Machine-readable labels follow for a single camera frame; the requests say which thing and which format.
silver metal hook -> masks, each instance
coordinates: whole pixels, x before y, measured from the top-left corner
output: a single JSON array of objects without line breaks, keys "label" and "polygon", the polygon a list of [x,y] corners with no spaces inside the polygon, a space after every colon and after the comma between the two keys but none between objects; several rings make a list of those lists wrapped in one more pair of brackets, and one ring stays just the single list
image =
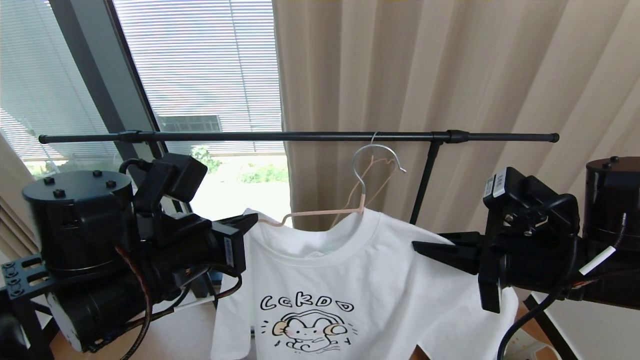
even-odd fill
[{"label": "silver metal hook", "polygon": [[383,149],[388,150],[389,152],[391,152],[391,154],[396,159],[396,165],[397,165],[398,169],[400,171],[402,171],[402,172],[406,172],[406,170],[403,169],[402,166],[400,165],[400,159],[398,159],[398,155],[390,147],[388,147],[386,145],[381,145],[381,144],[378,144],[378,143],[370,143],[369,145],[365,145],[365,146],[359,148],[356,152],[353,153],[353,160],[351,160],[351,167],[353,168],[353,173],[356,174],[356,177],[358,178],[358,181],[362,185],[362,195],[365,195],[367,193],[367,185],[364,183],[364,180],[362,179],[362,177],[360,177],[360,174],[358,174],[358,171],[356,170],[356,158],[358,157],[358,153],[360,153],[360,151],[362,151],[362,150],[364,150],[364,149],[366,149],[368,147],[381,147]]}]

clothes hanger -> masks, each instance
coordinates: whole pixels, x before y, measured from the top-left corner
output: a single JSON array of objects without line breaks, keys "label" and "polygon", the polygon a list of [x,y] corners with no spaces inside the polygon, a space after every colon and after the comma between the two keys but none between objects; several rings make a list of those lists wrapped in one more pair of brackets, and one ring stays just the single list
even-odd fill
[{"label": "clothes hanger", "polygon": [[356,177],[358,178],[358,181],[360,182],[360,184],[362,185],[362,193],[360,194],[360,206],[355,208],[355,209],[335,209],[335,210],[319,210],[319,211],[302,211],[299,213],[290,213],[284,216],[284,218],[282,219],[282,222],[280,223],[274,223],[271,222],[269,220],[265,220],[265,219],[260,219],[258,220],[258,222],[264,222],[267,223],[269,225],[272,226],[276,226],[276,227],[280,227],[283,226],[284,223],[287,221],[288,218],[291,217],[305,217],[305,216],[309,216],[309,215],[339,215],[339,214],[350,214],[350,213],[364,213],[364,203],[365,203],[365,194],[367,193],[367,185],[364,183],[364,180],[362,179],[362,177],[360,176],[360,174],[358,174],[358,171],[356,170],[356,159],[358,157],[358,154],[360,154],[361,151],[363,151],[364,149],[370,148],[370,147],[381,147],[382,149],[386,149],[389,152],[391,152],[391,154],[394,156],[394,160],[396,161],[396,165],[398,167],[398,169],[400,169],[403,172],[406,172],[405,169],[402,168],[402,166],[400,165],[400,160],[398,159],[398,156],[396,154],[395,151],[393,151],[390,147],[386,146],[386,145],[381,145],[378,143],[370,143],[368,145],[365,145],[361,148],[359,148],[356,152],[353,153],[353,159],[351,160],[351,168],[353,169],[353,173],[356,175]]},{"label": "clothes hanger", "polygon": [[[378,131],[376,131],[375,133],[373,133],[373,136],[371,137],[371,142],[373,143],[373,140],[376,138],[376,135],[378,134]],[[382,158],[382,159],[378,159],[378,160],[374,160],[374,156],[371,155],[371,161],[369,162],[369,166],[367,166],[367,168],[362,172],[362,177],[365,177],[367,175],[367,173],[369,172],[369,169],[374,165],[377,164],[379,162],[384,161],[384,163],[386,165],[391,164],[392,162],[395,162],[395,159],[391,158]],[[391,173],[389,174],[389,176],[387,177],[387,179],[385,180],[384,183],[382,183],[382,185],[380,186],[380,188],[378,188],[378,191],[373,194],[373,196],[364,204],[365,208],[367,206],[369,206],[369,204],[376,198],[376,196],[378,196],[378,194],[380,193],[380,191],[382,191],[382,189],[385,188],[385,186],[387,185],[387,183],[389,182],[389,180],[391,180],[391,177],[394,175],[395,173],[395,169],[393,169],[391,171]],[[355,193],[356,189],[358,188],[358,185],[360,183],[356,182],[353,185],[353,188],[351,189],[351,192],[349,193],[349,197],[347,198],[347,203],[344,205],[344,207],[342,207],[343,209],[346,209],[349,206],[349,203],[351,202],[351,197],[353,196],[353,193]],[[335,224],[338,222],[338,219],[340,218],[340,214],[336,215],[335,218],[333,219],[333,222],[331,223],[331,227],[334,227]]]}]

curtain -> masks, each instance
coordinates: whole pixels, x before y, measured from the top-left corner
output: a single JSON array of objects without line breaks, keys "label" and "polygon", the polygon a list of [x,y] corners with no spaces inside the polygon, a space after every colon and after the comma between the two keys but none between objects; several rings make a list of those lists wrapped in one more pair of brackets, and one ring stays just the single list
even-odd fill
[{"label": "curtain", "polygon": [[33,176],[0,135],[0,252],[11,260],[38,252],[22,188]]},{"label": "curtain", "polygon": [[[506,166],[582,204],[588,161],[640,153],[640,0],[275,0],[274,15],[286,131],[560,134],[444,144],[417,222],[431,231],[484,231],[484,182]],[[362,145],[287,143],[292,210],[343,207]],[[408,221],[429,144],[385,145],[408,173],[369,207]],[[369,195],[393,164],[375,167]]]}]

clothing rack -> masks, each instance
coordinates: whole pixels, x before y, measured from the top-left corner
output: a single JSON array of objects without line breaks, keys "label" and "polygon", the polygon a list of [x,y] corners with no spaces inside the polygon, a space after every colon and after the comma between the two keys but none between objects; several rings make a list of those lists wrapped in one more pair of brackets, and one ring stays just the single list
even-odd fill
[{"label": "clothing rack", "polygon": [[159,143],[167,141],[303,141],[303,142],[368,142],[375,135],[377,142],[430,142],[420,185],[413,203],[409,223],[418,221],[424,194],[429,184],[440,146],[444,143],[477,142],[557,142],[560,136],[552,134],[469,133],[460,130],[432,131],[426,133],[389,132],[252,132],[252,133],[168,133],[164,131],[130,130],[103,135],[40,135],[40,143],[61,142],[127,142],[148,143],[155,157],[160,157]]}]

cartoon character print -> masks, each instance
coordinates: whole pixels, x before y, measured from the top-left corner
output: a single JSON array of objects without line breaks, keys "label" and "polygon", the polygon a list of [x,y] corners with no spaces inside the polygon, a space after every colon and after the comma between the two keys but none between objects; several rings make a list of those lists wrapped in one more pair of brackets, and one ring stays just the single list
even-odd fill
[{"label": "cartoon character print", "polygon": [[287,347],[304,352],[322,352],[340,350],[338,341],[332,336],[347,333],[342,319],[334,314],[318,309],[302,313],[289,313],[273,326],[273,335],[285,335],[292,341]]}]

